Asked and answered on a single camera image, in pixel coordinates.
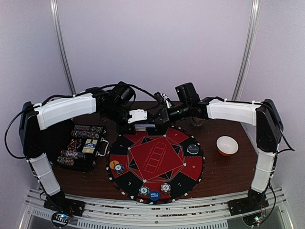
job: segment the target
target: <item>metal pole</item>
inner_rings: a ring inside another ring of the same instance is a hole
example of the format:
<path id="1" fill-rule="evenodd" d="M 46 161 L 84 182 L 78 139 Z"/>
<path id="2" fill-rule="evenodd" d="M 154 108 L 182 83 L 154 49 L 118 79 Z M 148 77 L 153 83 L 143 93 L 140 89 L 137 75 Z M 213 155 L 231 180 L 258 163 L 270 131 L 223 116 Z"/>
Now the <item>metal pole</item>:
<path id="1" fill-rule="evenodd" d="M 56 30 L 56 34 L 57 34 L 57 41 L 58 41 L 58 45 L 59 45 L 59 49 L 60 49 L 60 53 L 61 53 L 61 62 L 63 65 L 63 69 L 64 69 L 66 77 L 67 77 L 67 81 L 68 81 L 68 85 L 69 85 L 71 94 L 76 94 L 75 86 L 74 86 L 71 72 L 70 72 L 69 65 L 68 65 L 65 47 L 63 44 L 63 38 L 62 38 L 62 33 L 61 33 L 61 24 L 60 24 L 58 8 L 57 8 L 57 0 L 50 0 L 50 4 L 51 4 L 51 11 L 52 11 L 52 17 L 54 20 L 55 30 Z"/>
<path id="2" fill-rule="evenodd" d="M 247 40 L 246 40 L 246 46 L 244 48 L 243 60 L 242 60 L 241 66 L 240 66 L 240 70 L 239 70 L 235 90 L 234 90 L 234 93 L 232 96 L 232 100 L 238 100 L 240 98 L 240 95 L 241 95 L 241 92 L 243 89 L 244 80 L 246 77 L 246 71 L 248 68 L 250 52 L 251 52 L 252 45 L 253 45 L 254 38 L 255 38 L 259 5 L 260 5 L 260 0 L 253 0 L 251 16 L 250 16 L 250 21 L 249 21 L 248 35 L 247 35 Z"/>

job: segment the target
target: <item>metal frame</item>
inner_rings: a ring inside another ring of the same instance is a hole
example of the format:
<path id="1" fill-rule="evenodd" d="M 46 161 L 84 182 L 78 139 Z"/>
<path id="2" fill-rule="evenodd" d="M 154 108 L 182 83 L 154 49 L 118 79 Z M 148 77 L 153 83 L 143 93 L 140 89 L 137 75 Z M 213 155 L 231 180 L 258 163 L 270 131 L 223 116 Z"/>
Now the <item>metal frame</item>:
<path id="1" fill-rule="evenodd" d="M 59 14 L 58 14 L 58 8 L 57 8 L 57 0 L 50 0 L 50 4 L 51 4 L 52 17 L 54 20 L 54 26 L 56 29 L 57 41 L 58 41 L 58 45 L 59 45 L 59 49 L 60 49 L 60 53 L 61 53 L 61 61 L 62 61 L 63 69 L 66 73 L 67 82 L 68 82 L 68 86 L 69 86 L 71 94 L 76 94 L 76 90 L 75 90 L 75 86 L 74 86 L 73 79 L 71 76 L 70 68 L 68 65 L 67 54 L 66 54 L 66 50 L 65 50 L 65 46 L 64 46 L 64 42 L 63 42 L 63 38 L 62 38 L 61 23 L 60 23 Z"/>
<path id="2" fill-rule="evenodd" d="M 40 199 L 43 190 L 30 189 L 26 198 L 26 209 L 19 223 L 19 229 L 26 229 L 32 215 L 50 219 L 52 211 L 43 208 L 44 201 Z M 281 188 L 275 190 L 276 204 L 281 209 L 281 216 L 286 229 L 293 229 L 286 207 L 286 198 Z M 175 229 L 175 228 L 210 228 L 226 229 L 227 220 L 240 218 L 251 213 L 231 216 L 227 202 L 232 199 L 244 198 L 247 191 L 206 198 L 180 199 L 166 205 L 145 205 L 136 201 L 85 198 L 67 195 L 68 198 L 85 202 L 82 217 L 75 217 L 69 225 L 76 228 L 121 228 L 121 229 Z M 274 197 L 270 190 L 266 196 L 270 210 Z"/>
<path id="3" fill-rule="evenodd" d="M 249 57 L 254 44 L 257 21 L 258 21 L 258 12 L 259 12 L 260 0 L 253 0 L 252 10 L 249 21 L 248 35 L 246 40 L 246 46 L 244 48 L 244 55 L 242 59 L 242 64 L 240 66 L 236 86 L 232 96 L 232 100 L 238 100 L 241 96 L 241 92 L 244 86 L 245 77 L 249 67 Z"/>
<path id="4" fill-rule="evenodd" d="M 66 73 L 66 78 L 68 81 L 69 89 L 72 94 L 76 94 L 76 89 L 75 89 L 73 79 L 71 76 L 68 59 L 67 59 L 67 54 L 66 54 L 65 47 L 64 47 L 64 42 L 63 42 L 63 37 L 62 37 L 62 32 L 61 32 L 60 18 L 59 18 L 58 7 L 57 7 L 57 0 L 50 0 L 50 4 L 51 4 L 51 11 L 52 11 L 52 16 L 53 16 L 53 20 L 54 20 L 54 25 L 55 25 L 55 29 L 56 29 L 56 34 L 57 34 L 58 45 L 59 45 L 59 49 L 60 49 L 60 53 L 61 53 L 62 65 L 63 65 L 63 68 Z M 251 16 L 250 16 L 250 21 L 249 21 L 248 35 L 247 35 L 246 45 L 245 45 L 245 49 L 244 49 L 244 55 L 243 55 L 242 64 L 241 64 L 241 67 L 239 70 L 237 82 L 235 85 L 234 93 L 232 96 L 232 100 L 238 100 L 240 97 L 240 94 L 242 92 L 245 75 L 247 73 L 248 66 L 249 66 L 249 56 L 250 56 L 250 52 L 251 52 L 251 49 L 252 49 L 252 46 L 254 43 L 255 32 L 256 32 L 256 28 L 257 28 L 259 6 L 260 6 L 260 0 L 253 0 Z"/>

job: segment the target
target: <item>stack of poker chips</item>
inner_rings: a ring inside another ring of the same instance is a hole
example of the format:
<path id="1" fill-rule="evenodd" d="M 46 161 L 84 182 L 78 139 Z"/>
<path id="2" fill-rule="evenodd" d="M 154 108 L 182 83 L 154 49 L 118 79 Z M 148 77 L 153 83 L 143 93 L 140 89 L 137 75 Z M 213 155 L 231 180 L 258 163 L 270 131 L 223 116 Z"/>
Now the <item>stack of poker chips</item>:
<path id="1" fill-rule="evenodd" d="M 103 127 L 89 126 L 89 125 L 75 125 L 74 130 L 100 133 L 103 131 Z"/>
<path id="2" fill-rule="evenodd" d="M 59 156 L 57 158 L 57 162 L 60 165 L 66 165 L 66 166 L 73 166 L 74 165 L 74 159 L 63 157 L 63 156 Z"/>
<path id="3" fill-rule="evenodd" d="M 161 184 L 161 192 L 164 195 L 169 195 L 171 193 L 171 186 L 167 183 Z"/>
<path id="4" fill-rule="evenodd" d="M 72 130 L 71 135 L 73 137 L 90 138 L 90 139 L 98 139 L 100 137 L 100 134 L 98 132 L 79 131 L 79 130 Z"/>
<path id="5" fill-rule="evenodd" d="M 143 195 L 143 196 L 148 196 L 150 193 L 150 190 L 148 187 L 144 187 L 142 186 L 140 189 L 139 189 L 139 194 Z"/>
<path id="6" fill-rule="evenodd" d="M 117 174 L 123 174 L 124 173 L 124 166 L 122 164 L 117 164 L 115 167 L 114 167 L 114 170 Z"/>
<path id="7" fill-rule="evenodd" d="M 86 155 L 81 152 L 77 152 L 75 150 L 62 150 L 61 151 L 62 157 L 72 158 L 72 159 L 86 159 Z"/>

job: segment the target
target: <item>white plastic bracket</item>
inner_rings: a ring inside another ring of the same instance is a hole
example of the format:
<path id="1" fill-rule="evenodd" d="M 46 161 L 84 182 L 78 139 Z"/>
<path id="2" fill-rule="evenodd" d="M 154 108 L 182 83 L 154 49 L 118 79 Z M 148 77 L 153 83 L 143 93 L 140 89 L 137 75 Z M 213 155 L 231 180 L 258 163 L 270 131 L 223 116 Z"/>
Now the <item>white plastic bracket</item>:
<path id="1" fill-rule="evenodd" d="M 236 122 L 248 123 L 256 126 L 256 108 L 260 105 L 224 102 L 215 99 L 207 105 L 207 113 L 210 119 L 224 119 Z"/>
<path id="2" fill-rule="evenodd" d="M 91 93 L 73 98 L 61 98 L 41 104 L 35 108 L 40 130 L 45 130 L 49 126 L 61 121 L 74 118 L 80 115 L 92 114 L 96 111 L 96 101 Z"/>
<path id="3" fill-rule="evenodd" d="M 275 169 L 273 169 L 274 159 L 275 153 L 258 149 L 256 170 L 251 184 L 251 188 L 254 191 L 263 193 L 266 190 L 271 173 L 275 171 Z"/>
<path id="4" fill-rule="evenodd" d="M 128 119 L 128 123 L 134 123 L 137 121 L 147 120 L 147 111 L 143 109 L 129 111 L 129 114 L 132 116 Z"/>
<path id="5" fill-rule="evenodd" d="M 43 153 L 39 157 L 29 159 L 39 181 L 50 196 L 60 192 L 61 187 L 53 173 L 47 155 Z"/>

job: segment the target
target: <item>brown table surface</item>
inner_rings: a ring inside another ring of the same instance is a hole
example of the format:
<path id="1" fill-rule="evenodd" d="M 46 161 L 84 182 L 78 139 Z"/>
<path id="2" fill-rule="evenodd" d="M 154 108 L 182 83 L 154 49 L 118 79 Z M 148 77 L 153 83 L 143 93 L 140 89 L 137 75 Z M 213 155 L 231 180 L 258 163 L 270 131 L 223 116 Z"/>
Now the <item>brown table surface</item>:
<path id="1" fill-rule="evenodd" d="M 154 102 L 135 102 L 133 109 L 148 108 Z M 74 119 L 76 124 L 100 124 L 99 115 L 83 115 Z M 107 120 L 107 140 L 113 143 L 117 137 L 115 123 Z M 202 127 L 193 127 L 190 120 L 176 124 L 194 135 L 201 144 L 205 156 L 205 169 L 201 182 L 187 198 L 209 197 L 246 191 L 251 185 L 257 155 L 241 124 L 226 120 L 205 120 Z M 216 140 L 221 136 L 231 136 L 239 150 L 233 156 L 222 156 L 217 152 Z M 67 194 L 109 199 L 128 199 L 123 196 L 108 179 L 106 158 L 99 157 L 92 173 L 83 173 L 55 167 L 54 173 L 63 191 Z"/>

